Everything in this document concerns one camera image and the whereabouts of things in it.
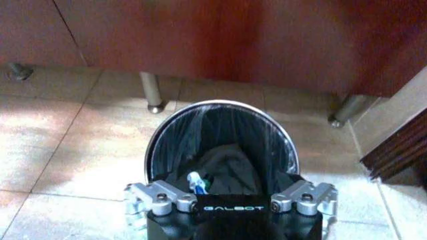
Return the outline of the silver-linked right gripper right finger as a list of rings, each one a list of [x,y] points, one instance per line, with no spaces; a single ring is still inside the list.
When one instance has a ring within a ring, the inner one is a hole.
[[[321,182],[314,185],[309,181],[297,181],[270,196],[269,209],[273,213],[285,213],[296,209],[304,216],[320,213],[329,222],[337,216],[337,190],[329,183]]]

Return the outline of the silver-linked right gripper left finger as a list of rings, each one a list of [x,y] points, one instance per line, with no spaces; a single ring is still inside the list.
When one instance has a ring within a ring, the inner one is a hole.
[[[197,197],[168,184],[156,180],[149,184],[129,183],[122,191],[124,216],[132,227],[146,225],[146,215],[168,216],[173,210],[192,214],[197,211]]]

